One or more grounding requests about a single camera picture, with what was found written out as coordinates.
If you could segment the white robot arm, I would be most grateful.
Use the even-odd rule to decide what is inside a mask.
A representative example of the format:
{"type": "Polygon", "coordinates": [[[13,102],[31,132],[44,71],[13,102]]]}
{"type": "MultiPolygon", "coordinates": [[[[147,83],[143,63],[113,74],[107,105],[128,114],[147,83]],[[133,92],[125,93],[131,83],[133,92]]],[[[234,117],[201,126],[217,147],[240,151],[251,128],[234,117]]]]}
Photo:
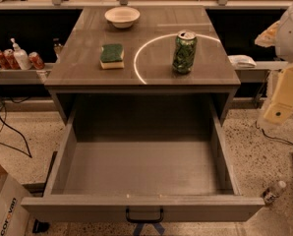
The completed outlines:
{"type": "Polygon", "coordinates": [[[278,73],[273,95],[264,103],[261,121],[270,125],[281,125],[293,114],[293,3],[279,21],[259,34],[255,44],[275,47],[277,57],[288,62],[278,73]]]}

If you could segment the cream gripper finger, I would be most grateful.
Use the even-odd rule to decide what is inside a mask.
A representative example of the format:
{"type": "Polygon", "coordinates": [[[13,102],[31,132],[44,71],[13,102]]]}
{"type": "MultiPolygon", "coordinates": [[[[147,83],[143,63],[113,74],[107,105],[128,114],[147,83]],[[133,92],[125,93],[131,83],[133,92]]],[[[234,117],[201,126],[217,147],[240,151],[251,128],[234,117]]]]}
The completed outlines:
{"type": "Polygon", "coordinates": [[[278,74],[277,84],[264,112],[264,120],[274,125],[283,124],[293,114],[293,64],[278,74]]]}

